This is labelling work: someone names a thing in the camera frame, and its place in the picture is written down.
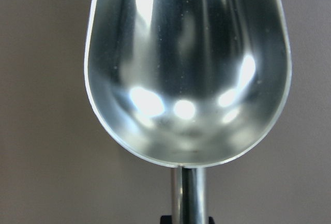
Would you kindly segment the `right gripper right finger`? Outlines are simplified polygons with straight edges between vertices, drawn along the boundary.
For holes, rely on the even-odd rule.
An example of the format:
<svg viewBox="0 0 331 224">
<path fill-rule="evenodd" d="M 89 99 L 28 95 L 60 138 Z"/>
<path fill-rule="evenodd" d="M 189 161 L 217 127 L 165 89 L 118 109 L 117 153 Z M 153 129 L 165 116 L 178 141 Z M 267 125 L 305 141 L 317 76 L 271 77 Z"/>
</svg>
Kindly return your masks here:
<svg viewBox="0 0 331 224">
<path fill-rule="evenodd" d="M 207 217 L 207 223 L 208 224 L 215 224 L 215 221 L 214 221 L 213 217 L 210 216 L 209 213 L 206 213 L 206 217 Z"/>
</svg>

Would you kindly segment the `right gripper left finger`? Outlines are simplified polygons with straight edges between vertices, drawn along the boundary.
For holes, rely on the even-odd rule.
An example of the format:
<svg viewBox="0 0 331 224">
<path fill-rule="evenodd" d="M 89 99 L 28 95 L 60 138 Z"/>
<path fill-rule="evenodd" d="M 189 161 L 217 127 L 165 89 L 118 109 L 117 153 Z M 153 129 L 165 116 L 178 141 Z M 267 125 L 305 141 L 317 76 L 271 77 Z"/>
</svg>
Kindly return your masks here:
<svg viewBox="0 0 331 224">
<path fill-rule="evenodd" d="M 160 224 L 172 224 L 172 214 L 165 214 L 160 217 Z"/>
</svg>

